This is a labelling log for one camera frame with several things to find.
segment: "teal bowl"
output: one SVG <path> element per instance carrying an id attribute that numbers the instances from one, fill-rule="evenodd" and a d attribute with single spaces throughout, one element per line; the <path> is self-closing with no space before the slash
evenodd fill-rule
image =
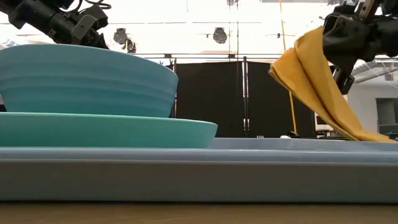
<path id="1" fill-rule="evenodd" d="M 166 118 L 177 75 L 112 50 L 62 44 L 0 50 L 0 94 L 8 112 Z"/>

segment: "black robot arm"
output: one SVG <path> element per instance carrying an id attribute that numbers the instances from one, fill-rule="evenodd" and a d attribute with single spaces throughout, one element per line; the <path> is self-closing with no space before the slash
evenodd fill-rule
<path id="1" fill-rule="evenodd" d="M 375 16 L 378 7 L 382 16 Z M 323 53 L 335 65 L 333 74 L 342 94 L 347 94 L 358 59 L 370 62 L 377 55 L 398 55 L 398 4 L 396 0 L 365 0 L 335 7 L 323 25 Z"/>
<path id="2" fill-rule="evenodd" d="M 85 45 L 107 49 L 103 34 L 97 30 L 108 25 L 100 4 L 65 12 L 74 0 L 0 0 L 0 11 L 21 29 L 25 23 L 48 35 L 55 43 Z"/>

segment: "yellow cloth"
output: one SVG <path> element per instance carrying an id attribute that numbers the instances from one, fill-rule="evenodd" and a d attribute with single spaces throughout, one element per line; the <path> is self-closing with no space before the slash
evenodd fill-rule
<path id="1" fill-rule="evenodd" d="M 335 131 L 354 140 L 395 142 L 362 129 L 330 72 L 323 55 L 322 32 L 319 27 L 299 38 L 294 48 L 271 66 L 270 74 Z"/>

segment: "table surface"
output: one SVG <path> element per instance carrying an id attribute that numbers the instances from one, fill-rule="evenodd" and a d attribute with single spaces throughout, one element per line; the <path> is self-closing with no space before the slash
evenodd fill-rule
<path id="1" fill-rule="evenodd" d="M 396 224 L 398 205 L 2 203 L 0 223 Z"/>

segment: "gray tray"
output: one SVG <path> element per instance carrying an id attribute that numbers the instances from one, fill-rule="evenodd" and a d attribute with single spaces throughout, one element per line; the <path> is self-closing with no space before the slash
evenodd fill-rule
<path id="1" fill-rule="evenodd" d="M 215 139 L 209 149 L 0 147 L 0 200 L 398 203 L 398 144 Z"/>

